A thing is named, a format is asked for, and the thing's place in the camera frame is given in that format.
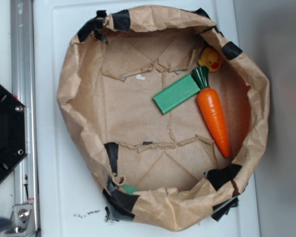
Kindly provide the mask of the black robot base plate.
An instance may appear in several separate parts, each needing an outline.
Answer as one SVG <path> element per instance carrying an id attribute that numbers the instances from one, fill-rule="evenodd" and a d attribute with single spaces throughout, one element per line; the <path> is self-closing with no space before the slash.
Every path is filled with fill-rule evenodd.
<path id="1" fill-rule="evenodd" d="M 26 107 L 0 84 L 0 184 L 27 155 Z"/>

